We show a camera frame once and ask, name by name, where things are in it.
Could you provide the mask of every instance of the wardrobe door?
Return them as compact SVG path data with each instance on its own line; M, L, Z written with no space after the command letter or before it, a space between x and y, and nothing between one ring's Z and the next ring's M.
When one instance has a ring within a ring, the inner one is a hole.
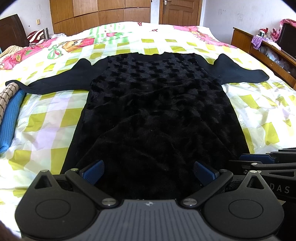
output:
M150 7L151 0L126 0L126 8L129 7Z
M49 5L53 24L74 17L72 0L50 0Z
M124 9L115 9L99 12L100 25L124 21Z
M98 12L92 12L79 17L75 17L75 25L77 33L99 26Z
M148 7L126 8L124 10L124 20L149 23L150 8Z
M75 20L70 18L59 23L53 24L54 33L65 33L67 36L76 34Z
M125 0L98 0L98 10L125 8Z
M97 0L73 0L74 17L98 11Z

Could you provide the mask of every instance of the bed sheet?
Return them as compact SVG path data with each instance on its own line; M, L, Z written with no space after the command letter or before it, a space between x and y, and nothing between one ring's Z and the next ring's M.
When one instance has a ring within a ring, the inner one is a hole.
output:
M81 58L94 64L107 56L131 52L196 53L211 64L224 53L246 69L262 69L270 76L268 81L225 84L223 89L251 153L293 147L296 92L249 54L219 42L205 27L122 22L59 37L49 47L16 62L13 69L0 70L0 89L8 80L29 84L59 74ZM18 230L15 207L36 174L42 169L60 172L87 94L61 91L25 97L11 147L0 157L0 219L11 229Z

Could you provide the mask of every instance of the blue knit fabric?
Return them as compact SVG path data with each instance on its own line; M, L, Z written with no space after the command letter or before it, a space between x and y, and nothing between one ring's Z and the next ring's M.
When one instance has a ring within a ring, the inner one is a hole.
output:
M19 90L9 100L4 111L0 125L0 153L5 152L11 145L15 133L15 125L20 112L20 105L25 97L25 92Z

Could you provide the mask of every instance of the wooden headboard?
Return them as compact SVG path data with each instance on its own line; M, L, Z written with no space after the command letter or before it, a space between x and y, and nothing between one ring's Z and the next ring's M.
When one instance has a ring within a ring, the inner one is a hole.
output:
M2 51L11 45L29 46L24 27L17 14L0 19L0 48Z

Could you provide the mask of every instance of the pillow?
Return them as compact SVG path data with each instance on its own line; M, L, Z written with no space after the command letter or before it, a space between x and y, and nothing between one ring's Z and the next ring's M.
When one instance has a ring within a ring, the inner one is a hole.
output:
M43 29L30 33L27 37L29 43L38 43L43 35Z

